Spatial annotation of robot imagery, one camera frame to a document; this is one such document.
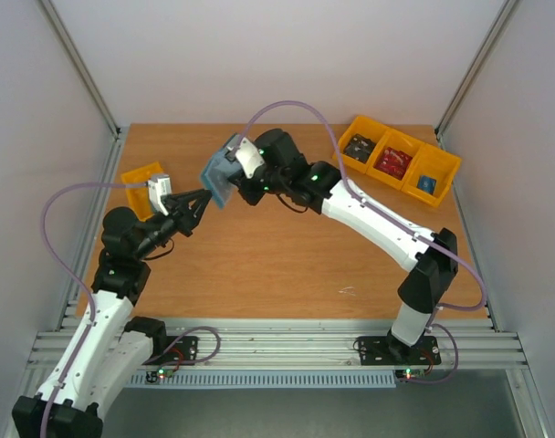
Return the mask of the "teal leather card holder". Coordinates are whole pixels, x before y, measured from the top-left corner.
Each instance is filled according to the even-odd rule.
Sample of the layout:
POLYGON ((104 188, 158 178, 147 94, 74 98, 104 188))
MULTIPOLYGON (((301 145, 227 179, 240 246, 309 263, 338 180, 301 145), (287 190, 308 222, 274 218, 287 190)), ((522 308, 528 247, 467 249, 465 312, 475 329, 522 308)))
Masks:
POLYGON ((236 158, 230 158, 230 152, 236 146, 238 134, 234 133, 225 144, 216 151, 209 159, 200 174, 200 181, 206 190, 212 194, 212 199, 219 209, 223 209, 228 203, 233 184, 229 178, 242 171, 240 163, 236 158))

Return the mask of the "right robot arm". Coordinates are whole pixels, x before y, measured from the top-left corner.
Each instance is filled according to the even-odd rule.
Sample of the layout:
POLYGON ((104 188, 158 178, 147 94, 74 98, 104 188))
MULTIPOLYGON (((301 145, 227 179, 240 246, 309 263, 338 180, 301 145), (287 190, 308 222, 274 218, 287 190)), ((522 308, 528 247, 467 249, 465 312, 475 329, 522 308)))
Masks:
POLYGON ((365 237, 406 271, 398 288, 402 304, 385 343, 397 363, 417 355, 424 330, 458 272, 447 255, 457 249, 456 236, 446 228, 435 233, 412 224, 375 202, 333 165, 308 162, 282 129, 268 130, 255 141, 243 138, 232 153, 241 169, 229 180, 248 204, 272 194, 282 203, 291 201, 297 212, 322 214, 365 237))

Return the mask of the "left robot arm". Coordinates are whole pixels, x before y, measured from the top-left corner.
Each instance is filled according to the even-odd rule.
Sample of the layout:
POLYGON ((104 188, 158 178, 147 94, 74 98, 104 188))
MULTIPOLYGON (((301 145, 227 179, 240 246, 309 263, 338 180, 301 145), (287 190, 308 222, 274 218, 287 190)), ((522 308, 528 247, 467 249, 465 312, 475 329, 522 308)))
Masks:
POLYGON ((191 235, 211 198, 206 189, 166 194, 164 210, 145 221, 129 207, 107 212, 84 316, 37 392, 17 399, 12 419, 18 436, 101 436, 105 417, 131 375, 167 357, 164 322, 131 312, 151 273, 151 253, 177 234, 191 235))

